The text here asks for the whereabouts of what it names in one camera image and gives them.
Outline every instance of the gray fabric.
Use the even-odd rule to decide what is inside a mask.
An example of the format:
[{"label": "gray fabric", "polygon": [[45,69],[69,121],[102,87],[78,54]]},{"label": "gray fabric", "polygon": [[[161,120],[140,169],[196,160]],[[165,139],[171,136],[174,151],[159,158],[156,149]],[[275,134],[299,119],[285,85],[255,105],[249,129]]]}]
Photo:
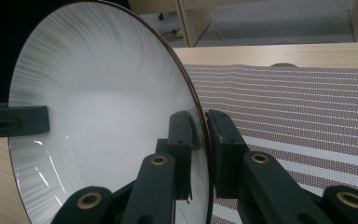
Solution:
[{"label": "gray fabric", "polygon": [[[276,157],[302,188],[358,189],[358,69],[186,69],[202,108],[227,112],[250,149]],[[241,223],[235,201],[214,205],[213,223]]]}]

